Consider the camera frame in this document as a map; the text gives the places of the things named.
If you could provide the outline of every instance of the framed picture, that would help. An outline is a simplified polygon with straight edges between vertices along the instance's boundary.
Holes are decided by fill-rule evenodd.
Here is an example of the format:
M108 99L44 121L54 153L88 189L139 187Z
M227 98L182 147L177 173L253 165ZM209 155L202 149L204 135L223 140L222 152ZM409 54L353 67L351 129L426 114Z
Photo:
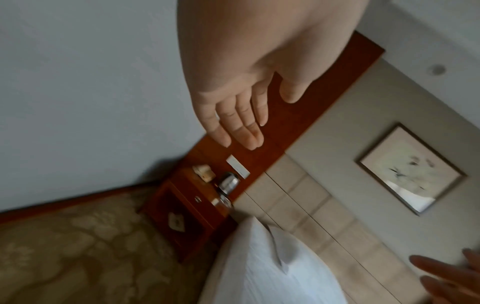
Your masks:
M417 215L466 176L401 123L356 162Z

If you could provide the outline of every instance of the outstretched hand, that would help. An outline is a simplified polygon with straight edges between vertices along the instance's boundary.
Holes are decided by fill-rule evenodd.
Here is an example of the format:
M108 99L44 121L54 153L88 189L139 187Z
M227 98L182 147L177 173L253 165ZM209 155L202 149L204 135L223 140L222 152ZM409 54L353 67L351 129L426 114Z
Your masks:
M225 147L226 130L250 150L261 146L274 72L283 100L296 102L337 59L368 1L179 0L183 72L207 133Z
M412 255L410 262L442 280L423 276L420 281L434 304L480 304L480 254L464 249L470 268L446 264L429 257Z

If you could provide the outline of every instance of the wooden nightstand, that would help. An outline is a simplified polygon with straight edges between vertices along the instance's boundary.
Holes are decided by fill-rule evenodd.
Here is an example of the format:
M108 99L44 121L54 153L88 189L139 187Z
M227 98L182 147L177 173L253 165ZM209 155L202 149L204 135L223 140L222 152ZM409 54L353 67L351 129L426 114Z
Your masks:
M229 215L215 188L192 168L178 169L139 210L147 214L183 261L198 251ZM183 215L185 232L169 227L169 213Z

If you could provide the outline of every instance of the white bedsheet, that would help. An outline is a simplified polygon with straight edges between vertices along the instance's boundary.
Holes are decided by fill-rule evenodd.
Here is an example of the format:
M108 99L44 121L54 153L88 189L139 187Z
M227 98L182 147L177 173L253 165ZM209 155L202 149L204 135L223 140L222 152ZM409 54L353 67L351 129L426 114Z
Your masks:
M199 303L347 304L334 275L313 251L291 234L270 229L273 237L253 217L240 224L222 246Z

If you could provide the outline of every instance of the beige carpet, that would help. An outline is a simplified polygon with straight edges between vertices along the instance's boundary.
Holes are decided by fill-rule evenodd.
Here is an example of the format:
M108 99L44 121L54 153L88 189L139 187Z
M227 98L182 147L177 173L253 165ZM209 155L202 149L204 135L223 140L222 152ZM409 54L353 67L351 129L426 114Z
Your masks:
M217 251L179 264L135 213L151 192L0 226L0 303L196 303Z

